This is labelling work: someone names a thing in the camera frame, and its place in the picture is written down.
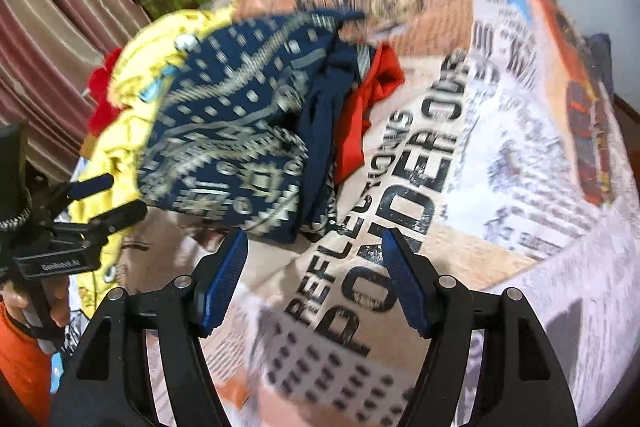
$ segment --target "person's arm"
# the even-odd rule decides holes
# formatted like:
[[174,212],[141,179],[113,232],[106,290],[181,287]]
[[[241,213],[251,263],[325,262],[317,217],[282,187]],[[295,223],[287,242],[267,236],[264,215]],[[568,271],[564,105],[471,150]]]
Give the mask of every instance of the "person's arm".
[[[69,322],[68,278],[56,291],[58,299],[51,309],[51,317],[59,326]],[[14,390],[25,409],[38,425],[49,424],[51,412],[51,357],[45,355],[38,342],[20,331],[10,316],[24,323],[21,309],[28,300],[16,292],[11,283],[2,288],[0,301],[0,371]]]

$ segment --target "human hand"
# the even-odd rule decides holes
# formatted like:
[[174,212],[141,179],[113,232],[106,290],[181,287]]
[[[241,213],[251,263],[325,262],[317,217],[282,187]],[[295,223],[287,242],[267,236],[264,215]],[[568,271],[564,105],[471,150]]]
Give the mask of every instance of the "human hand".
[[[71,320],[71,310],[69,308],[69,277],[55,277],[47,280],[47,285],[53,289],[54,301],[50,304],[51,318],[60,327],[63,328],[69,324]],[[22,313],[29,305],[29,298],[9,281],[2,285],[0,295],[6,307],[7,313],[15,320],[22,324],[27,324]]]

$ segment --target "yellow object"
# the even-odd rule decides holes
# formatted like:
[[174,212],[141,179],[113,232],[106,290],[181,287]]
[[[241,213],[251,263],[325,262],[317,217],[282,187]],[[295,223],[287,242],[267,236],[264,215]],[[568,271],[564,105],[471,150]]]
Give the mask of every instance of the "yellow object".
[[[161,74],[167,65],[180,66],[187,52],[178,51],[176,37],[188,34],[203,39],[216,29],[231,23],[232,8],[216,12],[180,10],[165,15],[143,28],[127,44],[111,74],[109,100],[117,107],[127,107],[98,137],[89,166],[80,181],[108,172],[113,175],[113,187],[69,205],[69,213],[76,223],[87,223],[97,216],[140,197],[137,186],[138,165],[149,133],[154,126],[162,96],[170,87],[173,76]],[[152,90],[152,95],[141,92]],[[89,318],[106,293],[115,286],[113,267],[122,240],[129,230],[109,237],[100,253],[100,269],[78,276],[78,290],[82,311]]]

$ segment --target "finger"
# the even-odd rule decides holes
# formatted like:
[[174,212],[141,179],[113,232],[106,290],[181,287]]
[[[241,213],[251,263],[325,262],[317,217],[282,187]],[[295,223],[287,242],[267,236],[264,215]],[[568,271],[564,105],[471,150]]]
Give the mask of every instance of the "finger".
[[69,303],[65,300],[55,301],[51,305],[51,318],[60,327],[64,328],[71,320]]
[[69,297],[69,277],[60,277],[60,280],[56,281],[56,289],[54,291],[56,299],[67,300]]
[[2,287],[2,299],[4,304],[11,308],[23,309],[29,304],[29,299],[19,292],[11,281],[5,283]]

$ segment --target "curtain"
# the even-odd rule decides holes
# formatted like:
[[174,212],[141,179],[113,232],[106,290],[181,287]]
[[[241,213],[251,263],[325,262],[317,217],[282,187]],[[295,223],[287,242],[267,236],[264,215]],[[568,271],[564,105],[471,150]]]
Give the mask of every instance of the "curtain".
[[50,178],[78,159],[89,74],[148,22],[131,0],[0,0],[0,121],[28,121],[27,157]]

